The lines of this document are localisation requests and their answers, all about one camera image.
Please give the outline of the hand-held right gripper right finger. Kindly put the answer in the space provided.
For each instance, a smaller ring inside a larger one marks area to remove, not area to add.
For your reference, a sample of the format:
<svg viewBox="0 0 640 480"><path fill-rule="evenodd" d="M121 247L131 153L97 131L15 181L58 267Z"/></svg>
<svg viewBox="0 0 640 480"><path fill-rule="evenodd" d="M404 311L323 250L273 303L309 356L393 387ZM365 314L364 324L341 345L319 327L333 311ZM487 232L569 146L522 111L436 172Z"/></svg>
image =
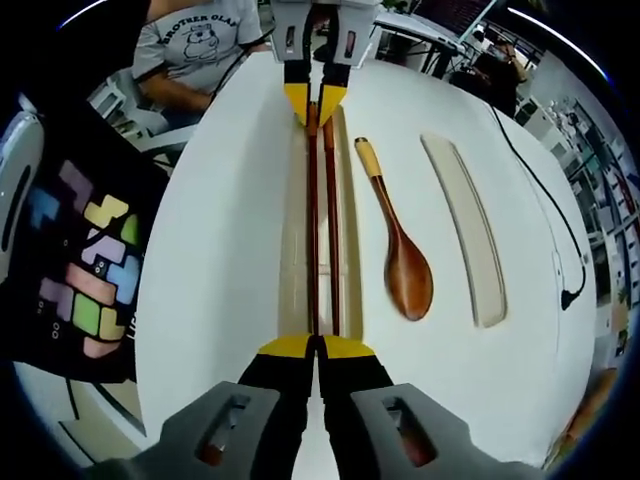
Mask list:
<svg viewBox="0 0 640 480"><path fill-rule="evenodd" d="M497 479L504 465L466 424L411 384L394 383L361 342L317 339L324 426L342 479Z"/></svg>

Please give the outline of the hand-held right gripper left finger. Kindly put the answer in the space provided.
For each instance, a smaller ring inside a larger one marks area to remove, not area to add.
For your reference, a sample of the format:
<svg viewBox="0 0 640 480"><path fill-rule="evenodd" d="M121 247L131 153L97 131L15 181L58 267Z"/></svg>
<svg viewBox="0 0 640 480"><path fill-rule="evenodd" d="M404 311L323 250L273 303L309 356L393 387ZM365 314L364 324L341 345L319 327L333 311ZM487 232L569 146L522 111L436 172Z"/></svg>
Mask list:
<svg viewBox="0 0 640 480"><path fill-rule="evenodd" d="M150 478L291 478L313 369L309 334L262 346L237 382L215 385L165 421L149 451Z"/></svg>

